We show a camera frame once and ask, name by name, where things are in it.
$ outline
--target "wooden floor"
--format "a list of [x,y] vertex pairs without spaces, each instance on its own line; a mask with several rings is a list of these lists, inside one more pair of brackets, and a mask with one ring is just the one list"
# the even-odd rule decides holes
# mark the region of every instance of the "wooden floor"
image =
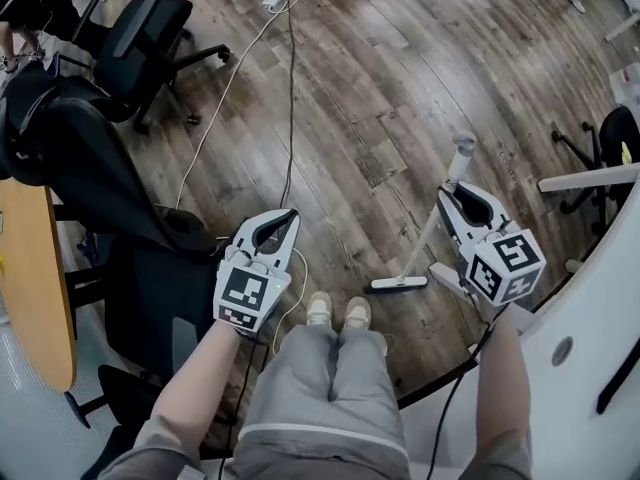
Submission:
[[[102,12],[111,25],[128,1],[101,4],[96,20]],[[240,55],[268,19],[262,0],[191,1],[192,48],[226,43]],[[594,236],[584,211],[561,215],[561,197],[542,196],[536,188],[542,177],[580,169],[549,133],[557,127],[588,150],[580,123],[599,124],[612,110],[608,75],[637,60],[640,42],[635,30],[611,45],[603,41],[627,16],[620,0],[585,5],[583,16],[567,0],[300,1],[293,10],[289,206],[302,216],[297,247],[309,263],[306,298],[326,290],[340,314],[371,279],[399,273],[460,129],[480,139],[470,180],[532,229],[547,255],[531,303],[563,279],[565,259],[580,257]],[[288,159],[289,61],[287,21],[280,18],[240,69],[189,179],[181,207],[198,214],[213,234],[228,234],[245,217],[278,206]],[[150,112],[149,136],[123,130],[154,201],[175,203],[230,76],[230,66],[219,68],[217,60],[207,61],[178,79],[203,116],[200,126],[183,125],[164,94]],[[442,230],[429,247],[451,261]],[[424,272],[426,254],[421,261]],[[303,268],[295,257],[290,271],[294,282],[276,316],[301,289]],[[473,309],[435,281],[421,292],[369,300],[373,327],[387,334],[398,396],[460,364],[480,331]],[[303,315],[302,308],[292,314],[283,330]],[[247,351],[238,359],[228,400],[237,396]]]

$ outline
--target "person's leg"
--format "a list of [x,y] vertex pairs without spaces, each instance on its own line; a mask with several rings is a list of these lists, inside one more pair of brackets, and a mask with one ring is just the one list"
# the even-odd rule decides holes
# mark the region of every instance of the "person's leg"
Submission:
[[18,69],[18,59],[16,58],[16,52],[13,46],[13,33],[11,32],[9,23],[6,21],[0,22],[0,47],[4,53],[7,65],[6,72],[13,73]]
[[[80,24],[80,15],[73,2],[71,0],[42,0],[42,2],[45,8],[52,13],[51,19],[47,19],[48,23],[43,25],[43,30],[58,39],[70,42],[73,33]],[[74,44],[97,59],[110,30],[108,27],[103,27],[89,20],[83,25]]]
[[16,33],[24,39],[25,43],[27,43],[27,46],[31,49],[30,52],[38,51],[38,36],[34,32],[31,32],[31,30],[27,30],[26,28],[20,28],[16,30]]
[[331,400],[350,419],[354,431],[404,447],[400,412],[387,373],[386,344],[381,334],[368,330],[370,322],[366,299],[352,299],[340,334]]
[[331,299],[311,296],[307,325],[295,327],[264,370],[253,393],[245,430],[252,425],[317,424],[329,405],[338,336],[331,328]]

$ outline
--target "chair armrest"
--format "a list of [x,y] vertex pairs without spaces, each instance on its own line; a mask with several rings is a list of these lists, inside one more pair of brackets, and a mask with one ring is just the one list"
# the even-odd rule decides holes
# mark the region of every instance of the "chair armrest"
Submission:
[[93,14],[93,11],[96,8],[96,5],[98,5],[99,1],[100,0],[91,0],[89,2],[89,5],[87,5],[87,8],[84,10],[82,18],[80,18],[80,23],[78,23],[78,26],[73,31],[73,35],[71,36],[72,43],[75,43],[76,40],[78,39],[78,36],[80,35],[80,31],[82,30],[82,27],[91,18],[91,15]]
[[157,3],[158,0],[144,0],[142,2],[113,51],[113,56],[116,59],[122,59],[129,53],[136,38],[138,37],[138,34],[143,31],[144,26]]

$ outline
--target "white cable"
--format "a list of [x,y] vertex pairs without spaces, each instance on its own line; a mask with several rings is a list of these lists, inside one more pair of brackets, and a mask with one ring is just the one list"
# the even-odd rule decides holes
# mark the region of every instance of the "white cable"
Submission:
[[293,3],[290,4],[290,6],[285,6],[281,10],[279,10],[278,12],[274,13],[273,17],[269,21],[267,21],[267,23],[265,24],[264,27],[262,27],[262,30],[258,33],[258,35],[255,37],[255,39],[253,41],[251,41],[249,46],[247,46],[247,49],[240,56],[240,59],[238,59],[238,63],[236,64],[236,66],[233,69],[233,72],[231,73],[231,78],[229,78],[229,82],[227,82],[227,86],[225,87],[224,92],[222,93],[222,97],[220,98],[220,102],[218,103],[218,107],[216,108],[216,111],[214,112],[213,117],[211,118],[211,121],[209,122],[209,125],[207,126],[207,129],[205,130],[204,134],[202,135],[202,138],[200,139],[200,143],[198,144],[198,148],[196,149],[196,153],[193,156],[193,160],[191,161],[191,165],[189,165],[189,168],[187,169],[187,172],[185,173],[184,177],[182,178],[182,183],[180,183],[180,190],[178,191],[178,197],[176,199],[176,209],[180,206],[180,198],[182,197],[182,192],[184,191],[184,186],[187,183],[187,178],[189,178],[189,175],[191,174],[191,171],[193,170],[193,166],[196,164],[196,161],[198,160],[198,156],[200,155],[200,151],[202,151],[202,147],[204,146],[204,143],[207,140],[207,136],[209,135],[209,132],[211,131],[211,128],[213,127],[213,123],[215,122],[216,118],[218,117],[218,113],[220,112],[220,107],[222,107],[222,103],[224,103],[224,100],[227,97],[227,93],[229,92],[229,88],[231,87],[231,83],[233,82],[233,79],[235,78],[236,73],[238,72],[238,69],[240,69],[240,66],[242,65],[242,62],[244,61],[244,58],[247,56],[247,54],[249,53],[249,50],[251,50],[253,45],[256,44],[258,42],[258,40],[262,37],[262,34],[264,34],[265,30],[267,30],[267,28],[269,28],[269,25],[271,25],[276,20],[276,18],[278,16],[280,16],[281,14],[284,14],[289,9],[291,9],[291,7],[293,7],[298,1],[299,0],[295,0]]
[[298,254],[298,256],[300,256],[302,263],[304,263],[304,281],[302,282],[302,291],[300,292],[300,297],[298,298],[296,303],[293,306],[291,306],[291,309],[289,309],[288,311],[285,311],[280,317],[280,320],[278,320],[278,325],[276,325],[276,332],[273,333],[273,341],[271,342],[271,351],[273,352],[274,356],[277,354],[276,339],[278,337],[278,331],[280,330],[280,326],[282,325],[282,322],[284,321],[284,319],[287,318],[293,312],[293,310],[296,309],[302,302],[302,299],[304,298],[304,292],[307,289],[307,279],[309,278],[309,265],[307,265],[307,260],[298,249],[294,248],[293,250]]

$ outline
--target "wooden table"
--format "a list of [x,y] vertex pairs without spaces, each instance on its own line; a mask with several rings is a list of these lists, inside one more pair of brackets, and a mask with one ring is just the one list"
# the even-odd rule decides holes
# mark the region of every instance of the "wooden table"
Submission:
[[0,211],[0,289],[11,327],[44,382],[67,391],[76,358],[51,193],[2,181]]

